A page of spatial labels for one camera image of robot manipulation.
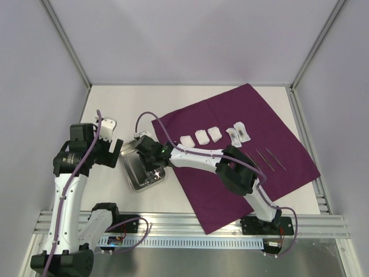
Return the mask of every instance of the white wall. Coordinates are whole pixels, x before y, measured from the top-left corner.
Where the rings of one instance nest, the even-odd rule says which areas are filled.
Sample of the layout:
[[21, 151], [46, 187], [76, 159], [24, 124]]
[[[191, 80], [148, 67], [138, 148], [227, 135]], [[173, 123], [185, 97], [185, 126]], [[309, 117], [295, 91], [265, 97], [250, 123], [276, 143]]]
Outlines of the white wall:
[[0, 275], [17, 276], [86, 89], [38, 0], [0, 1]]
[[332, 198], [369, 275], [369, 1], [351, 0], [298, 95]]
[[336, 0], [51, 0], [92, 83], [290, 84]]

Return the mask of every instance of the purple cable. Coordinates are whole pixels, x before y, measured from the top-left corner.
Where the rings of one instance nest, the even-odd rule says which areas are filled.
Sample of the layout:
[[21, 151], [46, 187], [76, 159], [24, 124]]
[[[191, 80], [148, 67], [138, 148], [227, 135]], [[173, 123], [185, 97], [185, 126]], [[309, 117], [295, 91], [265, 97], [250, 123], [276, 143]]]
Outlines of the purple cable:
[[273, 206], [267, 199], [266, 197], [264, 196], [264, 194], [262, 193], [262, 191], [260, 190], [260, 186], [262, 184], [265, 183], [266, 181], [266, 176], [263, 172], [261, 172], [260, 170], [256, 169], [255, 167], [247, 164], [247, 163], [244, 163], [243, 161], [241, 160], [238, 160], [238, 159], [235, 159], [233, 157], [230, 157], [230, 156], [225, 156], [225, 155], [219, 155], [219, 154], [206, 154], [206, 153], [199, 153], [199, 152], [195, 152], [195, 151], [189, 151], [189, 150], [184, 150], [182, 148], [179, 148], [177, 145], [175, 145], [175, 143], [172, 141], [172, 139], [170, 138], [169, 134], [168, 134], [168, 131], [167, 129], [165, 128], [164, 124], [162, 123], [162, 121], [160, 120], [160, 118], [152, 113], [151, 111], [145, 111], [143, 112], [142, 114], [140, 114], [140, 116], [137, 118], [137, 121], [136, 121], [136, 125], [135, 125], [135, 133], [137, 133], [137, 130], [138, 130], [138, 123], [141, 119], [141, 117], [143, 117], [145, 114], [150, 114], [152, 115], [153, 117], [156, 118], [156, 120], [158, 121], [158, 123], [160, 124], [161, 128], [163, 129], [165, 135], [167, 136], [167, 139], [168, 141], [171, 143], [171, 145], [179, 150], [180, 152], [185, 152], [185, 153], [189, 153], [189, 154], [195, 154], [195, 155], [198, 155], [198, 156], [205, 156], [205, 157], [211, 157], [211, 158], [224, 158], [224, 159], [228, 159], [228, 160], [231, 160], [232, 162], [235, 162], [235, 163], [239, 163], [241, 164], [242, 166], [244, 167], [247, 167], [248, 169], [252, 170], [253, 172], [255, 172], [256, 174], [258, 174], [259, 177], [261, 177], [261, 180], [259, 182], [259, 184], [256, 186], [256, 189], [260, 192], [260, 195], [261, 195], [261, 198], [263, 199], [263, 201], [270, 207], [270, 208], [273, 208], [273, 209], [288, 209], [290, 211], [292, 211], [293, 213], [293, 216], [295, 217], [295, 235], [293, 237], [293, 241], [292, 241], [292, 244], [290, 245], [290, 247], [285, 251], [283, 252], [282, 254], [279, 254], [279, 256], [283, 256], [287, 253], [289, 253], [292, 248], [295, 246], [296, 244], [296, 239], [297, 239], [297, 235], [298, 235], [298, 216], [296, 214], [296, 212], [290, 208], [290, 207], [277, 207], [277, 206]]
[[57, 247], [57, 242], [58, 242], [58, 237], [59, 237], [60, 221], [61, 221], [61, 217], [62, 217], [62, 208], [63, 208], [63, 202], [64, 202], [64, 199], [65, 199], [65, 195], [68, 191], [68, 188], [69, 188], [74, 176], [76, 176], [76, 174], [80, 170], [81, 166], [87, 160], [87, 157], [90, 155], [93, 147], [95, 146], [97, 140], [99, 139], [100, 130], [101, 130], [101, 112], [99, 110], [97, 110], [96, 112], [97, 112], [97, 115], [99, 116], [99, 124], [97, 126], [95, 137], [93, 138], [93, 141], [92, 141], [90, 147], [88, 148], [86, 154], [83, 156], [80, 163], [76, 166], [76, 168], [72, 172], [71, 176], [69, 177], [69, 179], [68, 179], [68, 181], [65, 184], [65, 187], [63, 189], [62, 196], [60, 197], [60, 201], [59, 201], [59, 205], [58, 205], [58, 211], [57, 211], [57, 219], [56, 219], [56, 223], [55, 223], [54, 239], [53, 239], [53, 242], [52, 242], [52, 247], [51, 247], [51, 250], [50, 250], [50, 254], [48, 255], [48, 258], [47, 258], [47, 261], [46, 261], [45, 269], [42, 273], [42, 277], [47, 277], [48, 268], [51, 264], [52, 256], [55, 253], [55, 248]]
[[136, 243], [135, 245], [133, 245], [133, 246], [131, 246], [131, 247], [129, 247], [129, 248], [127, 248], [127, 249], [124, 249], [124, 250], [120, 250], [120, 251], [114, 251], [114, 252], [112, 252], [113, 254], [121, 254], [121, 253], [124, 253], [124, 252], [128, 252], [128, 251], [131, 251], [132, 249], [134, 249], [134, 248], [136, 248], [138, 245], [140, 245], [143, 241], [144, 241], [144, 239], [149, 235], [149, 233], [150, 233], [150, 230], [151, 230], [151, 227], [149, 227], [149, 222], [145, 219], [145, 218], [142, 218], [142, 217], [137, 217], [137, 218], [131, 218], [131, 219], [128, 219], [128, 220], [126, 220], [126, 221], [123, 221], [123, 222], [120, 222], [120, 223], [118, 223], [118, 224], [116, 224], [116, 225], [113, 225], [113, 226], [111, 226], [111, 227], [109, 227], [108, 229], [106, 229], [106, 232], [108, 232], [108, 231], [110, 231], [110, 230], [113, 230], [114, 228], [117, 228], [118, 226], [120, 226], [120, 225], [123, 225], [123, 224], [126, 224], [126, 223], [129, 223], [129, 222], [131, 222], [131, 221], [135, 221], [135, 220], [137, 220], [137, 219], [141, 219], [141, 220], [143, 220], [143, 221], [145, 221], [146, 222], [146, 232], [145, 232], [145, 234], [144, 234], [144, 236], [140, 239], [140, 241], [138, 242], [138, 243]]

